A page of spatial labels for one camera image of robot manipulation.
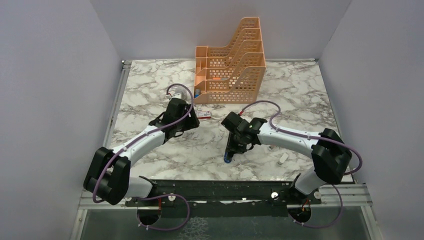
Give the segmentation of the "red white staple box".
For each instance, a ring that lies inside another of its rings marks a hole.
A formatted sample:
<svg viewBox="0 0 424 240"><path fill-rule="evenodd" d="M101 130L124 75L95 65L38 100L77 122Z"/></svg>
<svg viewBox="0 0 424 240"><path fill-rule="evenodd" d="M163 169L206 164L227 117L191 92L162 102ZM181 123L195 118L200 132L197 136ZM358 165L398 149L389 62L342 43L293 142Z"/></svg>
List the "red white staple box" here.
<svg viewBox="0 0 424 240"><path fill-rule="evenodd" d="M208 109L197 109L195 113L199 120L212 118L212 112Z"/></svg>

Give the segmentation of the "pink white small stapler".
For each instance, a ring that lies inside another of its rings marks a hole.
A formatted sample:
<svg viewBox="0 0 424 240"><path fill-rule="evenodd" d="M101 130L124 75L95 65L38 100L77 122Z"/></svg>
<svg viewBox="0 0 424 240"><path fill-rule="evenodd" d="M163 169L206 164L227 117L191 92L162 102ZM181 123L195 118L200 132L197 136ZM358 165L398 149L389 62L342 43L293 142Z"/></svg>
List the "pink white small stapler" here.
<svg viewBox="0 0 424 240"><path fill-rule="evenodd" d="M277 148L277 146L275 146L275 145L269 145L268 146L268 149L270 150L270 151L273 151L274 149L276 149Z"/></svg>

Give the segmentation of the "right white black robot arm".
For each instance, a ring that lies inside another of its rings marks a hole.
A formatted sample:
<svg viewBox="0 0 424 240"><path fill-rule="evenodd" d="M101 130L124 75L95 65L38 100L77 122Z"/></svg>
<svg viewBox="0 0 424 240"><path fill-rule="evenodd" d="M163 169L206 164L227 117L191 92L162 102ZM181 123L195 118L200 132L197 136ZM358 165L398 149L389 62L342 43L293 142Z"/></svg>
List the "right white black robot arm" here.
<svg viewBox="0 0 424 240"><path fill-rule="evenodd" d="M256 145L283 147L312 160L312 167L300 173L289 187L289 199L296 204L325 184L340 184L352 159L351 151L329 128L302 132L278 127L263 118L247 121L235 112L230 112L221 125L229 132L224 153L226 163L230 163L235 154L243 154Z"/></svg>

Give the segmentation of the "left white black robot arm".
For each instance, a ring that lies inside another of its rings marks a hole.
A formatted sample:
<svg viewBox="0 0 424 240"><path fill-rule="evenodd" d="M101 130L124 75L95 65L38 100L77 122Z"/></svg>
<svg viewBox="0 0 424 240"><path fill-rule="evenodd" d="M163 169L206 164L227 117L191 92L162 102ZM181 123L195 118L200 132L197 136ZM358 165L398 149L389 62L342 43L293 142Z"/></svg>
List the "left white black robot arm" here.
<svg viewBox="0 0 424 240"><path fill-rule="evenodd" d="M171 98L166 110L151 120L140 134L116 148L102 146L95 151L83 188L91 192L94 203L116 205L128 196L130 170L137 161L168 140L178 138L199 125L192 104Z"/></svg>

